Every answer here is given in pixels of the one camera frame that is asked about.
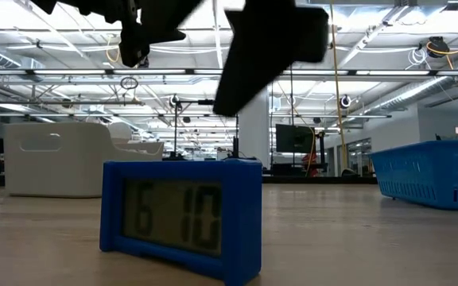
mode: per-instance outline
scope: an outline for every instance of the red object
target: red object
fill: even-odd
[[[316,159],[317,159],[317,155],[315,153],[305,155],[305,157],[301,159],[301,163],[305,167],[305,170],[307,170],[307,168],[309,167],[309,160],[310,160],[310,164],[312,165],[316,163]],[[310,170],[307,170],[307,173],[309,174],[309,177],[315,177],[317,176],[317,169],[310,168]]]

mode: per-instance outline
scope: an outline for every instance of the blue plastic basket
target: blue plastic basket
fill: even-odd
[[[458,141],[430,141],[371,154],[383,195],[458,210]]]

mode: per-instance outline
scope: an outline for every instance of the desk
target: desk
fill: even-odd
[[[175,265],[101,253],[100,199],[0,189],[0,286],[212,286]],[[262,271],[250,286],[458,285],[458,212],[377,186],[263,185]]]

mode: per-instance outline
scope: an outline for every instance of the clock display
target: clock display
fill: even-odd
[[[128,238],[219,257],[221,183],[125,179],[121,226]]]

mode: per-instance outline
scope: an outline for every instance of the digital clock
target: digital clock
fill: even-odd
[[[239,286],[261,269],[261,221],[254,160],[104,165],[102,251],[159,257]]]

